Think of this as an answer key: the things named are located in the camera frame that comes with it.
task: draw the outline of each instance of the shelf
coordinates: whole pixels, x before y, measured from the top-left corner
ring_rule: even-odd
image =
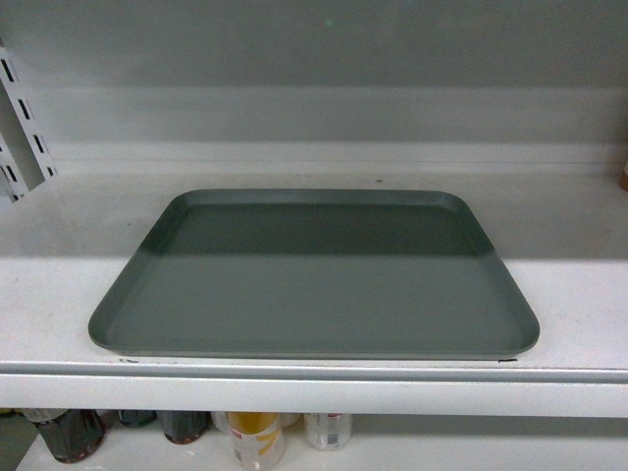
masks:
[[[452,192],[539,342],[515,362],[140,358],[92,343],[89,317],[166,205],[214,187]],[[628,417],[628,201],[609,176],[67,175],[5,210],[0,232],[5,406]]]
[[[237,471],[229,436],[208,431],[190,445],[172,445],[157,424],[125,429],[112,423],[102,446],[76,470],[122,471],[141,462],[155,471],[170,469]],[[628,459],[628,430],[617,419],[513,417],[356,416],[353,436],[338,451],[318,451],[304,437],[302,421],[285,431],[286,451],[277,471],[318,470],[615,470]],[[18,471],[66,471],[41,437]]]

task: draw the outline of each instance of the slot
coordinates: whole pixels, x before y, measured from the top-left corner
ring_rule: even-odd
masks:
[[[24,117],[29,120],[30,119],[30,114],[28,113],[28,108],[26,107],[26,104],[24,102],[24,100],[22,99],[18,99],[18,103],[20,103],[20,108],[22,108],[22,112],[24,113]]]
[[[17,183],[18,179],[16,178],[16,174],[13,173],[13,169],[9,167],[8,165],[7,165],[7,172],[9,172],[9,175],[11,176],[11,180],[13,180],[13,183]]]
[[[13,78],[13,74],[11,74],[11,69],[9,69],[9,64],[7,63],[7,61],[5,61],[4,59],[0,59],[0,62],[2,62],[2,68],[4,69],[4,72],[7,75],[7,79],[9,79],[9,82],[13,83],[14,81],[16,81]]]
[[[43,150],[43,144],[41,143],[41,139],[39,139],[39,136],[37,134],[33,134],[32,137],[35,139],[35,144],[37,144],[39,152],[43,154],[45,150]]]

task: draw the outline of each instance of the label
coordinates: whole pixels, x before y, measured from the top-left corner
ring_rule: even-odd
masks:
[[[30,422],[50,422],[62,416],[68,409],[22,409],[25,418]]]
[[[246,469],[268,469],[284,452],[284,437],[279,417],[258,434],[243,434],[231,427],[235,457]]]

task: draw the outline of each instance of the white wall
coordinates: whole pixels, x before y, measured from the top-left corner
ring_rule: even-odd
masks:
[[[0,36],[62,172],[625,159],[625,0],[22,1]]]

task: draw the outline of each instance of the rectangular tray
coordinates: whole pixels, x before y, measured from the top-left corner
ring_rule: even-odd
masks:
[[[89,321],[134,356],[491,360],[539,331],[469,207],[437,191],[185,193]]]

